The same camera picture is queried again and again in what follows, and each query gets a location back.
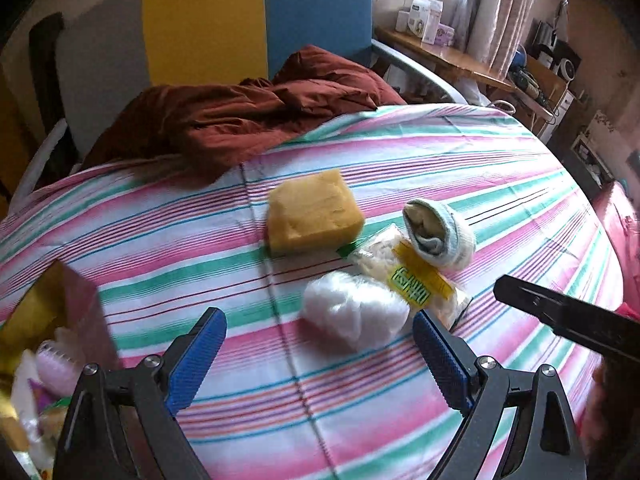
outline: pink and green striped sheet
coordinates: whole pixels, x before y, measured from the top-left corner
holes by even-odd
[[[365,237],[416,196],[443,200],[478,238],[451,274],[474,295],[456,329],[477,354],[560,370],[581,412],[597,357],[498,304],[509,273],[602,307],[622,302],[618,261],[585,196],[520,123],[455,105],[383,107],[324,124],[206,186],[178,157],[108,164],[32,194],[0,224],[0,320],[56,258],[91,278],[120,357],[134,365],[187,332],[208,306],[228,336],[178,421],[212,478],[425,478],[460,416],[403,332],[353,354],[300,320],[305,284],[349,269],[344,250],[270,258],[268,192],[340,168]],[[492,477],[513,413],[480,478]]]

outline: plastic bag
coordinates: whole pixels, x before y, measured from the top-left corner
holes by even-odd
[[[409,305],[376,280],[336,270],[306,286],[301,314],[361,351],[391,342],[406,322]]]
[[[47,406],[38,416],[38,424],[42,436],[53,439],[56,445],[60,439],[60,434],[62,434],[62,426],[65,423],[66,412],[70,402],[71,397],[60,399],[55,404]]]
[[[43,438],[40,433],[38,403],[32,384],[40,385],[41,382],[36,370],[35,355],[30,350],[25,350],[20,365],[15,370],[11,402],[26,432],[30,443],[29,454],[36,468],[52,469],[56,448],[52,441]]]
[[[429,308],[448,330],[471,302],[470,295],[415,252],[396,224],[361,243],[349,260],[361,272],[400,294],[411,306],[412,314]]]

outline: blue gripper pad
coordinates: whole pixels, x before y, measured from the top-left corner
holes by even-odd
[[[473,408],[472,394],[478,381],[474,365],[475,354],[464,340],[449,334],[438,319],[427,315],[423,310],[414,316],[413,331],[414,341],[447,405],[466,416]],[[452,346],[457,347],[456,351],[460,350],[464,354],[462,357],[466,367],[456,356],[450,343],[454,343]]]
[[[173,416],[191,405],[226,337],[226,317],[221,310],[215,309],[202,325],[201,322],[202,318],[188,334],[178,336],[174,342],[191,339],[169,374],[164,405]]]

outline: white cotton ball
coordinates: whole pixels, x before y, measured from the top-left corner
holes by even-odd
[[[409,305],[383,283],[335,271],[306,286],[301,314],[352,348],[364,350],[389,343],[404,326]]]

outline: yellow label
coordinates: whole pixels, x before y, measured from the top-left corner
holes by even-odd
[[[453,288],[435,267],[425,262],[411,244],[402,240],[394,248],[401,265],[394,268],[387,279],[388,285],[414,308],[424,308],[433,294],[448,300]]]

